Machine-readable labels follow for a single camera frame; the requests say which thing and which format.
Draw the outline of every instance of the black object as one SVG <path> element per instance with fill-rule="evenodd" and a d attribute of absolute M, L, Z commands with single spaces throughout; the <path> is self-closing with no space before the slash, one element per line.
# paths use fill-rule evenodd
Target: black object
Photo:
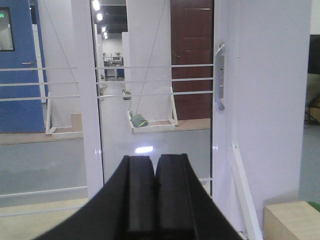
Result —
<path fill-rule="evenodd" d="M 35 240 L 241 240 L 195 175 L 186 154 L 124 156 L 106 185 Z"/>
<path fill-rule="evenodd" d="M 320 74 L 320 35 L 310 35 L 308 74 Z"/>

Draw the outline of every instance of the glass door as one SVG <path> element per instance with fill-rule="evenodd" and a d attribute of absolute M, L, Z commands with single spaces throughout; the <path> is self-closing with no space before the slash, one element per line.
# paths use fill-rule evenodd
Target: glass door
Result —
<path fill-rule="evenodd" d="M 213 1 L 99 3 L 92 28 L 104 180 L 125 155 L 150 156 L 156 167 L 161 154 L 186 153 L 210 193 Z"/>
<path fill-rule="evenodd" d="M 0 0 L 0 239 L 33 239 L 88 201 L 71 2 Z"/>

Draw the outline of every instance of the blue door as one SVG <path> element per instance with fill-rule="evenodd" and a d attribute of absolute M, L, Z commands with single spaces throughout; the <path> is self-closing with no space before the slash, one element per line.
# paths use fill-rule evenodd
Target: blue door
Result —
<path fill-rule="evenodd" d="M 0 69 L 36 68 L 29 0 L 0 0 Z M 36 70 L 0 71 L 0 84 L 38 83 Z M 38 85 L 0 86 L 0 100 L 40 97 Z M 41 100 L 0 101 L 0 133 L 44 132 Z"/>

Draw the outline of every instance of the white panel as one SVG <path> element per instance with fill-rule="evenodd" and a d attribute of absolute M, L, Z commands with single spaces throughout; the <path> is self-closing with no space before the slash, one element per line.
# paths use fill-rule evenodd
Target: white panel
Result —
<path fill-rule="evenodd" d="M 216 43 L 228 41 L 225 113 L 215 111 L 213 123 L 214 199 L 243 230 L 232 187 L 232 139 L 241 150 L 260 226 L 265 204 L 298 197 L 311 1 L 216 2 L 218 23 L 227 24 L 217 29 Z M 224 127 L 225 138 L 216 131 Z"/>
<path fill-rule="evenodd" d="M 70 0 L 39 0 L 39 15 L 45 66 L 47 68 L 74 67 L 75 47 Z M 74 70 L 47 70 L 48 82 L 76 81 Z M 79 95 L 76 84 L 50 85 L 52 96 Z M 78 99 L 52 101 L 52 124 L 59 128 L 71 127 L 71 114 L 81 111 Z"/>

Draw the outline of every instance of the door handle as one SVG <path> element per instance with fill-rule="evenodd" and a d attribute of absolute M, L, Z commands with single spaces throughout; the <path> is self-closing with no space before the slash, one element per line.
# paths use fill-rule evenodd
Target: door handle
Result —
<path fill-rule="evenodd" d="M 34 62 L 33 61 L 31 61 L 31 62 L 22 62 L 21 64 L 28 65 L 28 64 L 34 64 Z"/>
<path fill-rule="evenodd" d="M 224 98 L 224 73 L 225 73 L 225 56 L 223 53 L 226 50 L 226 45 L 221 44 L 218 51 L 215 53 L 214 61 L 214 101 L 220 111 L 225 109 L 221 99 Z"/>

